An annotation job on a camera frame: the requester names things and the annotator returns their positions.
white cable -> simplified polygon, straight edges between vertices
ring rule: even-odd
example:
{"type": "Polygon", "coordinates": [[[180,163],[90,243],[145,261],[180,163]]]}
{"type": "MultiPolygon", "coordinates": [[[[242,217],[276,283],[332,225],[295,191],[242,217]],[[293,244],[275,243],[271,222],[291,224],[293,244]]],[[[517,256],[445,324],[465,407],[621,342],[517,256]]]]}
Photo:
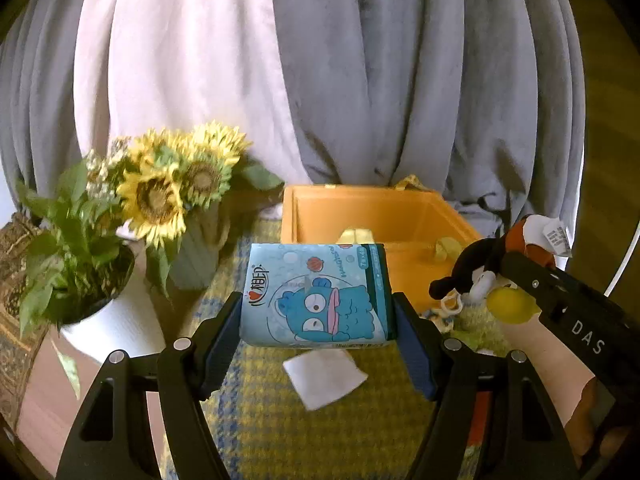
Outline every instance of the white cable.
{"type": "Polygon", "coordinates": [[[618,283],[620,276],[622,276],[622,273],[625,272],[626,264],[629,263],[629,260],[631,259],[631,255],[634,253],[634,250],[636,249],[636,245],[638,244],[638,238],[640,238],[640,221],[638,221],[638,227],[636,227],[636,232],[634,234],[634,237],[631,240],[631,243],[629,244],[628,249],[626,250],[625,257],[622,258],[622,262],[620,263],[620,266],[618,267],[618,270],[616,271],[615,276],[611,280],[611,283],[609,283],[607,290],[604,291],[605,296],[608,296],[609,294],[611,294],[611,292],[613,291],[613,288],[618,283]]]}

tissue pack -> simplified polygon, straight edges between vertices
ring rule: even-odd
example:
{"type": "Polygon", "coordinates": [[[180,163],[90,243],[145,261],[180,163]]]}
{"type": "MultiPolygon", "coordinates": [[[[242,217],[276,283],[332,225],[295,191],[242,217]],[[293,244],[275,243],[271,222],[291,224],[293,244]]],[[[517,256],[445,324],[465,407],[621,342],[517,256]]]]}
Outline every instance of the tissue pack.
{"type": "Polygon", "coordinates": [[[255,346],[378,346],[394,338],[381,244],[253,244],[240,337],[255,346]]]}

orange storage box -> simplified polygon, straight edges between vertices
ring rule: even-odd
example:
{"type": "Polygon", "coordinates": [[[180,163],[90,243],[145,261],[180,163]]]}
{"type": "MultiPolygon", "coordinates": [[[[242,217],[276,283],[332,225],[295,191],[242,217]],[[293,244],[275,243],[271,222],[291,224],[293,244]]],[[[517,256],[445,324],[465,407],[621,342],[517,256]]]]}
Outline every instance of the orange storage box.
{"type": "Polygon", "coordinates": [[[372,232],[385,245],[389,280],[418,312],[436,305],[429,284],[449,275],[453,260],[439,262],[439,239],[452,237],[466,247],[480,235],[434,191],[388,187],[289,186],[285,189],[281,241],[335,244],[350,228],[372,232]]]}

cartoon eye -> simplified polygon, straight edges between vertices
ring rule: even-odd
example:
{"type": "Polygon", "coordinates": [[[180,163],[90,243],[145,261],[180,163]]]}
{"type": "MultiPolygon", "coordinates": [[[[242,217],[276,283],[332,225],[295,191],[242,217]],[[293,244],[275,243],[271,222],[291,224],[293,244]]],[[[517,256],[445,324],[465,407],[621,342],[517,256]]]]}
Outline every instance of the cartoon eye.
{"type": "Polygon", "coordinates": [[[309,294],[305,298],[305,306],[309,312],[322,312],[326,306],[326,300],[322,294],[309,294]]]}
{"type": "Polygon", "coordinates": [[[310,317],[302,325],[302,332],[310,332],[311,330],[324,331],[324,325],[317,317],[310,317]]]}

screw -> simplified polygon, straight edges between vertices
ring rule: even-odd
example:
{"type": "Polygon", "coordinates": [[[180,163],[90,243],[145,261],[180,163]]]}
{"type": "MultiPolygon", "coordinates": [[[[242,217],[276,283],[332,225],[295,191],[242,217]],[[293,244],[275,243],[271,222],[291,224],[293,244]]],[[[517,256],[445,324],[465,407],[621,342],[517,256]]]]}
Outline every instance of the screw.
{"type": "Polygon", "coordinates": [[[517,363],[524,363],[527,361],[527,355],[522,350],[514,350],[511,352],[511,359],[517,363]]]}
{"type": "Polygon", "coordinates": [[[444,348],[446,348],[447,350],[451,350],[452,352],[455,352],[462,348],[462,343],[458,339],[450,337],[449,339],[444,341],[444,348]]]}
{"type": "Polygon", "coordinates": [[[117,364],[124,359],[124,352],[122,350],[116,350],[109,355],[109,361],[113,364],[117,364]]]}
{"type": "Polygon", "coordinates": [[[174,348],[176,350],[186,350],[191,346],[191,339],[188,337],[181,337],[180,339],[176,339],[174,341],[174,348]]]}

